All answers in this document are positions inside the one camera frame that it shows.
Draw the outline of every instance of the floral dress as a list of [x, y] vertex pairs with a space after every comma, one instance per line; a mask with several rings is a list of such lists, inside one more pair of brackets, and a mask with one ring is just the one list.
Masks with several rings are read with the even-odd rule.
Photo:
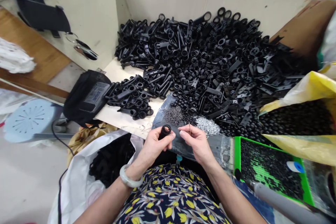
[[149, 169], [134, 188], [116, 218], [121, 223], [224, 223], [230, 224], [212, 200], [209, 188], [192, 171], [177, 164]]

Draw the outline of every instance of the black mesh bag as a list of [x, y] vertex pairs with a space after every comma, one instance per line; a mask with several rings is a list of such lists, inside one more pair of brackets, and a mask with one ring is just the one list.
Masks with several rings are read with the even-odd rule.
[[83, 128], [86, 124], [97, 127], [101, 121], [94, 117], [106, 104], [104, 96], [110, 87], [111, 81], [104, 74], [92, 70], [82, 73], [64, 103], [65, 117]]

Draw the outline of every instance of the woman's right hand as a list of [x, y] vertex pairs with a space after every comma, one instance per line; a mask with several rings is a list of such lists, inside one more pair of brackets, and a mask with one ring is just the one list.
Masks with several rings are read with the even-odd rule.
[[189, 124], [178, 129], [180, 136], [192, 147], [196, 161], [202, 165], [208, 165], [216, 162], [216, 159], [210, 149], [207, 136], [203, 130]]

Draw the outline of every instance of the bracelet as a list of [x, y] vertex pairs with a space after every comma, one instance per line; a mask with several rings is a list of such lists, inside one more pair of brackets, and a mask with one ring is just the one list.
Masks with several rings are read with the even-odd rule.
[[126, 168], [128, 168], [129, 165], [128, 164], [125, 164], [123, 167], [121, 167], [120, 169], [120, 178], [122, 180], [122, 182], [127, 185], [128, 187], [131, 187], [131, 188], [137, 188], [139, 186], [141, 186], [144, 178], [143, 176], [141, 177], [141, 179], [139, 181], [134, 181], [134, 180], [131, 180], [129, 177], [127, 177], [126, 173], [125, 173], [125, 170]]

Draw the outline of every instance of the black cable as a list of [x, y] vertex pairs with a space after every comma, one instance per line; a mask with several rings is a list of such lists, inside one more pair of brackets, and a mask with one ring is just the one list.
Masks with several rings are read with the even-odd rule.
[[59, 191], [58, 191], [58, 224], [62, 224], [62, 209], [61, 209], [61, 189], [62, 189], [62, 177], [63, 175], [67, 172], [68, 169], [66, 169], [63, 174], [61, 175], [61, 177], [59, 178], [58, 181], [58, 187], [59, 187]]
[[69, 147], [69, 145], [67, 145], [65, 142], [63, 142], [61, 139], [59, 139], [58, 136], [56, 136], [56, 134], [55, 134], [55, 131], [54, 131], [54, 123], [55, 123], [56, 121], [58, 121], [58, 120], [61, 120], [61, 119], [65, 119], [65, 118], [56, 119], [56, 120], [54, 120], [54, 121], [51, 123], [51, 131], [52, 131], [52, 133], [54, 134], [54, 137], [55, 137], [58, 141], [60, 141], [62, 144], [64, 144], [64, 145], [70, 150], [72, 156], [75, 156], [74, 152], [73, 152], [72, 149]]
[[[54, 123], [60, 119], [56, 119], [54, 120], [52, 123], [51, 123], [51, 131], [54, 135], [54, 137], [60, 141], [62, 144], [64, 144], [71, 152], [72, 156], [75, 156], [74, 152], [72, 151], [72, 149], [69, 147], [69, 145], [67, 145], [65, 142], [63, 142], [61, 139], [59, 139], [58, 136], [56, 136], [55, 134], [55, 131], [54, 131]], [[63, 175], [67, 172], [68, 169], [66, 169], [63, 174], [61, 175], [61, 177], [59, 178], [59, 181], [58, 181], [58, 187], [59, 187], [59, 190], [58, 190], [58, 224], [62, 224], [62, 210], [61, 210], [61, 190], [62, 190], [62, 177]]]

